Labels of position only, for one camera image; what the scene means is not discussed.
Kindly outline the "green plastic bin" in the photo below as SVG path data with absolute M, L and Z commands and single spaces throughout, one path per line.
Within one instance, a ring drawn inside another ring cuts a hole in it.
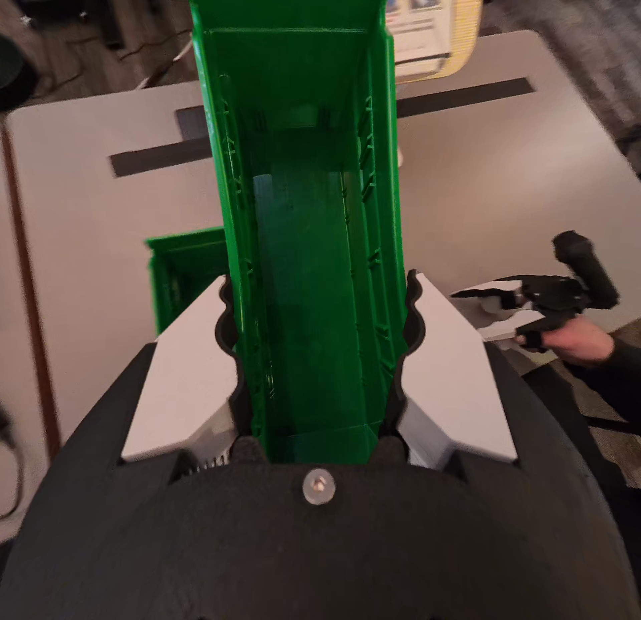
M 252 432 L 365 464 L 406 349 L 386 0 L 188 0 Z
M 229 274 L 222 226 L 146 240 L 148 270 L 160 335 L 219 276 Z

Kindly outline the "printed instruction sheet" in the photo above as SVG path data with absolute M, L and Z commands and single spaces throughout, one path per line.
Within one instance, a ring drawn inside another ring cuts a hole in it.
M 397 72 L 430 71 L 449 58 L 453 0 L 387 0 L 385 24 L 394 39 Z

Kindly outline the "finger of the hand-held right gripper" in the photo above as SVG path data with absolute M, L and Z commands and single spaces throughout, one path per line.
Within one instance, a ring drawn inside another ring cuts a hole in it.
M 478 334 L 485 342 L 513 340 L 521 334 L 532 331 L 531 325 L 543 318 L 542 314 L 512 314 L 505 320 L 494 321 L 488 326 L 478 328 Z
M 495 279 L 450 294 L 453 299 L 498 297 L 500 301 L 524 301 L 522 278 Z

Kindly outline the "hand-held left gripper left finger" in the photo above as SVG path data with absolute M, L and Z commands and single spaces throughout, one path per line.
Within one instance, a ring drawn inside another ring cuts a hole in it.
M 228 464 L 236 439 L 251 434 L 233 309 L 223 274 L 156 338 L 123 460 L 184 451 L 197 469 L 212 468 Z

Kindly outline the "black round object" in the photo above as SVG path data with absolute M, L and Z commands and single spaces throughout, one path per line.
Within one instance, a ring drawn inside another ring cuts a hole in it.
M 26 103 L 34 94 L 39 74 L 14 41 L 1 35 L 1 113 Z

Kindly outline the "person's right hand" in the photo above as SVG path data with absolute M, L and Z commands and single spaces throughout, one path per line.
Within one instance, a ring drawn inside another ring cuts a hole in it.
M 604 364 L 615 351 L 614 338 L 584 316 L 544 332 L 542 344 L 563 362 L 584 368 Z

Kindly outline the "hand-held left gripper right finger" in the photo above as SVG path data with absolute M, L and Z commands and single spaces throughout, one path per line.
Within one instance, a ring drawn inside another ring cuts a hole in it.
M 517 450 L 477 330 L 415 269 L 407 273 L 405 305 L 406 350 L 380 439 L 399 439 L 405 457 L 428 469 L 444 469 L 458 451 L 513 464 Z

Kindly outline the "person's right forearm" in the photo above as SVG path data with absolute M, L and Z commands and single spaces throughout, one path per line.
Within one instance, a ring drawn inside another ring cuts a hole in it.
M 595 366 L 564 366 L 630 423 L 640 424 L 640 348 L 614 340 L 612 354 Z

